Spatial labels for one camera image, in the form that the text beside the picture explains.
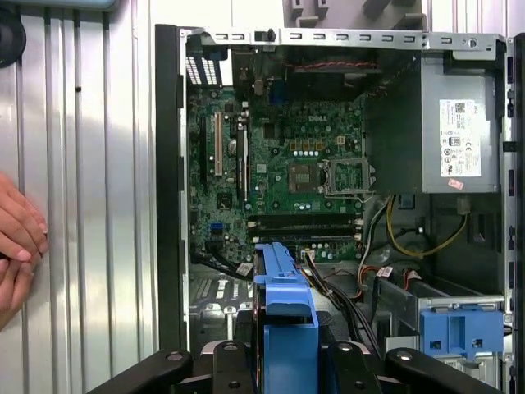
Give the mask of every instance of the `blue plastic bracket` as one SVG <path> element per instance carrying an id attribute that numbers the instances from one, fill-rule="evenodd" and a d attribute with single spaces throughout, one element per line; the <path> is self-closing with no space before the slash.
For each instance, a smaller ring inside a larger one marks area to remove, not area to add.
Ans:
<path id="1" fill-rule="evenodd" d="M 420 349 L 426 355 L 462 355 L 503 351 L 503 313 L 477 305 L 445 313 L 426 309 L 420 316 Z"/>
<path id="2" fill-rule="evenodd" d="M 317 394 L 319 323 L 308 281 L 282 244 L 255 248 L 265 268 L 254 278 L 266 299 L 264 391 Z"/>

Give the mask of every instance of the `circuit board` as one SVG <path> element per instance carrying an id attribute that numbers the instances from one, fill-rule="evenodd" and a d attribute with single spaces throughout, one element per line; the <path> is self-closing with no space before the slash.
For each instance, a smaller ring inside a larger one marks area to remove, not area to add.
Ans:
<path id="1" fill-rule="evenodd" d="M 196 90 L 188 102 L 190 226 L 196 250 L 217 248 L 230 261 L 241 263 L 251 261 L 254 242 L 272 240 L 289 246 L 292 254 L 310 253 L 317 263 L 358 258 L 358 238 L 349 231 L 313 237 L 311 242 L 261 239 L 253 231 L 263 219 L 273 224 L 290 215 L 295 215 L 294 222 L 299 220 L 295 229 L 301 232 L 314 231 L 310 218 L 326 221 L 316 227 L 319 233 L 329 231 L 332 222 L 362 225 L 358 218 L 363 204 L 348 196 L 367 187 L 360 104 L 274 106 L 264 98 L 239 103 L 227 88 Z M 240 193 L 242 141 L 237 132 L 238 115 L 248 115 L 244 106 L 249 108 L 246 195 Z"/>

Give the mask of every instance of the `pci slot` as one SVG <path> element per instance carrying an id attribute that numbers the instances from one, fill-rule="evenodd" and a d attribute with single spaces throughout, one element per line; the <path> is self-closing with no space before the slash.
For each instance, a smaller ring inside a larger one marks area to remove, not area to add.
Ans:
<path id="1" fill-rule="evenodd" d="M 199 118 L 199 177 L 200 183 L 204 187 L 204 192 L 208 192 L 208 160 L 206 155 L 206 117 Z"/>
<path id="2" fill-rule="evenodd" d="M 249 229 L 251 237 L 258 237 L 260 241 L 279 241 L 279 242 L 312 242 L 312 241 L 333 241 L 355 239 L 354 227 L 334 227 L 334 228 L 281 228 L 281 229 Z"/>
<path id="3" fill-rule="evenodd" d="M 356 219 L 352 213 L 321 213 L 309 215 L 253 215 L 248 217 L 248 222 L 262 228 L 288 228 L 297 226 L 348 226 Z"/>
<path id="4" fill-rule="evenodd" d="M 222 112 L 215 112 L 213 115 L 213 125 L 215 130 L 215 176 L 222 176 L 223 149 L 222 149 L 222 124 L 224 115 Z"/>

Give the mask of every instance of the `wire bundle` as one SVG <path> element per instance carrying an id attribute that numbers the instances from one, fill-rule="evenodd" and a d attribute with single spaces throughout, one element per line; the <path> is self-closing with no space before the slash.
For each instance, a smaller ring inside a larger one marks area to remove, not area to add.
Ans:
<path id="1" fill-rule="evenodd" d="M 379 344 L 377 343 L 376 336 L 374 335 L 372 327 L 364 316 L 363 311 L 337 285 L 327 282 L 321 278 L 317 268 L 309 256 L 304 256 L 304 261 L 310 269 L 312 278 L 310 279 L 303 270 L 304 275 L 307 277 L 308 281 L 313 285 L 313 287 L 321 294 L 326 296 L 336 307 L 336 309 L 338 309 L 343 314 L 348 325 L 350 339 L 352 341 L 364 343 L 356 321 L 357 319 L 367 334 L 367 338 L 372 345 L 373 352 L 378 358 L 381 358 L 381 350 L 379 348 Z"/>

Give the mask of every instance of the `warning label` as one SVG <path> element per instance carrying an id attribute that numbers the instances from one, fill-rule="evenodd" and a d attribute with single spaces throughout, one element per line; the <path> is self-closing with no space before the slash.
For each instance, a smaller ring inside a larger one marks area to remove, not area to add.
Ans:
<path id="1" fill-rule="evenodd" d="M 481 176 L 485 108 L 474 100 L 440 100 L 441 176 Z"/>

